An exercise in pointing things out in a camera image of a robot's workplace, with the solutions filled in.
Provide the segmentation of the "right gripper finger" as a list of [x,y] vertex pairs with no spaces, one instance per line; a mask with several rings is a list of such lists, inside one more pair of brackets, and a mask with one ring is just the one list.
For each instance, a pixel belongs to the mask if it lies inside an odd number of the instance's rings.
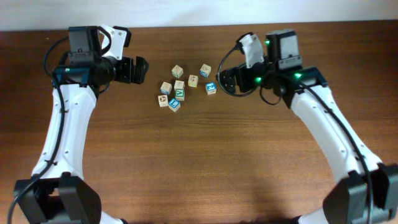
[[235,79],[235,76],[236,76],[236,73],[237,73],[237,69],[236,68],[229,68],[229,69],[226,69],[226,70],[223,70],[221,73],[220,73],[220,79],[221,80],[229,80],[229,79]]
[[225,92],[230,95],[236,94],[236,82],[235,80],[222,80],[221,86],[224,88]]

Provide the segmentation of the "blue letter block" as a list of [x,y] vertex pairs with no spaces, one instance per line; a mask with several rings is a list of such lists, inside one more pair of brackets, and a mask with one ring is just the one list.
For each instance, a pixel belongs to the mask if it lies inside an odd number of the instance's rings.
[[216,84],[215,82],[209,82],[205,85],[206,93],[208,95],[212,95],[216,93]]

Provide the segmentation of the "blue D block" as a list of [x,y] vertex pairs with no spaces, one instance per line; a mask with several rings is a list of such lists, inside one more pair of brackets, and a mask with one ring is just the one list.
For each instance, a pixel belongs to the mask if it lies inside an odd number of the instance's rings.
[[211,73],[211,67],[207,64],[203,64],[200,69],[200,75],[203,77],[209,77]]

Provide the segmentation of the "yellow-edged picture block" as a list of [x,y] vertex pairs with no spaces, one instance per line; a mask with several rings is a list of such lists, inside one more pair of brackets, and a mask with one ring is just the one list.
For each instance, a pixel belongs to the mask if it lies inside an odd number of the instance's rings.
[[196,88],[198,85],[198,76],[196,75],[189,75],[188,78],[188,86]]

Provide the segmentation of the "green V block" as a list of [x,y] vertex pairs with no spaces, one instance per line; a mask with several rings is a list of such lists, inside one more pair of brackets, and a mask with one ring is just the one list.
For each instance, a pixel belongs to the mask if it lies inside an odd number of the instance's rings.
[[185,100],[185,90],[184,89],[175,89],[175,99],[178,101]]

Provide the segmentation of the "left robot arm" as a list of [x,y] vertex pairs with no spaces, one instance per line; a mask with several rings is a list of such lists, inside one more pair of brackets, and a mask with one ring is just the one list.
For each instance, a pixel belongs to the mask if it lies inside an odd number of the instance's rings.
[[84,181],[86,133],[110,83],[143,83],[149,63],[124,56],[131,41],[125,27],[70,27],[67,41],[69,50],[48,72],[53,108],[44,148],[31,177],[16,182],[11,208],[19,207],[29,223],[119,223]]

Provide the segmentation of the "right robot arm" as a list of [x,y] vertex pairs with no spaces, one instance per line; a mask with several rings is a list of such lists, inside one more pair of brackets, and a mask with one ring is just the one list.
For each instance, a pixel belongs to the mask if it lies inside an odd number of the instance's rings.
[[316,67],[304,67],[297,35],[275,30],[260,41],[242,35],[234,49],[245,62],[219,68],[220,88],[235,97],[272,90],[306,125],[334,175],[336,185],[321,208],[294,223],[383,223],[397,215],[397,165],[385,165],[362,142],[337,106]]

